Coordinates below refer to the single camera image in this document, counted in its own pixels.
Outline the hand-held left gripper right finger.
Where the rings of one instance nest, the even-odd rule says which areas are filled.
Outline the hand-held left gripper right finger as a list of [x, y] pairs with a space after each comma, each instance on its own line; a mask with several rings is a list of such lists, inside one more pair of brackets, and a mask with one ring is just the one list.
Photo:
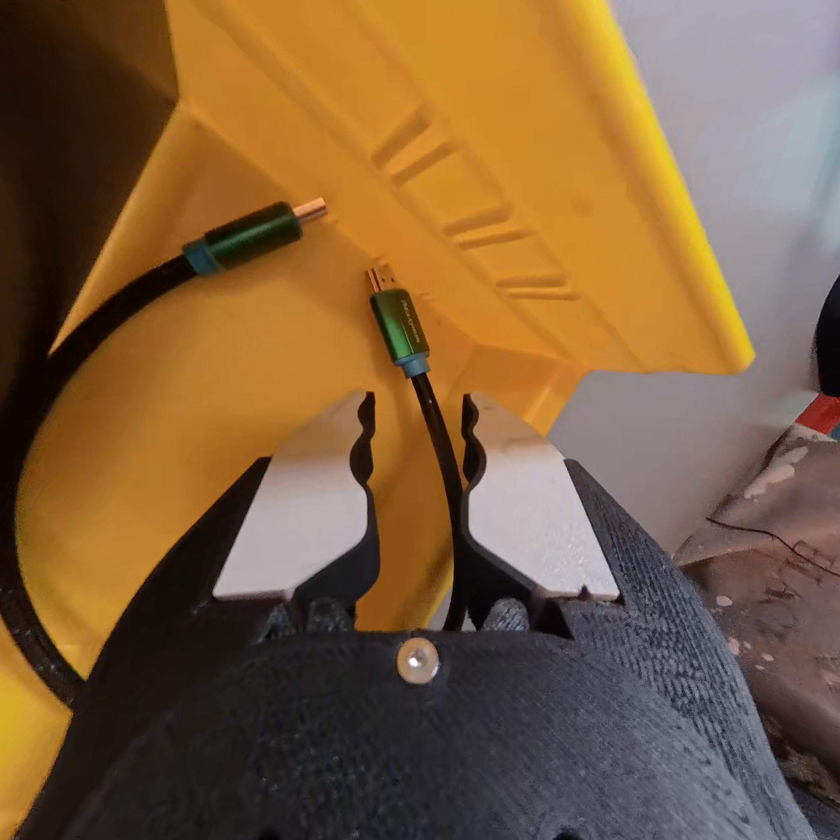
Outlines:
[[464, 396], [461, 433], [467, 488], [459, 531], [474, 627], [506, 600], [522, 604], [531, 624], [560, 602], [618, 603], [618, 583], [561, 452], [480, 392]]

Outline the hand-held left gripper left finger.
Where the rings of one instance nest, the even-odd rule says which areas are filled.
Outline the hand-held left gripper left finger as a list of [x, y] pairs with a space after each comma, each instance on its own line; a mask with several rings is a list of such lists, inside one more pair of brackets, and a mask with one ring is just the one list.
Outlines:
[[329, 598], [355, 617], [381, 550], [373, 473], [375, 395], [349, 392], [269, 459], [213, 588], [222, 602], [271, 596], [307, 613]]

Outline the yellow plastic bin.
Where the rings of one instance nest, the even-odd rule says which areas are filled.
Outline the yellow plastic bin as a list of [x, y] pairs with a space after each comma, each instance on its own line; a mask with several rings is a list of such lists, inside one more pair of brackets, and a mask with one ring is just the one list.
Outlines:
[[[576, 460], [619, 602], [467, 613], [465, 394], [549, 439], [591, 373], [753, 360], [607, 4], [165, 8], [177, 102], [2, 403], [2, 838], [770, 835], [727, 644]], [[215, 599], [349, 392], [355, 617]]]

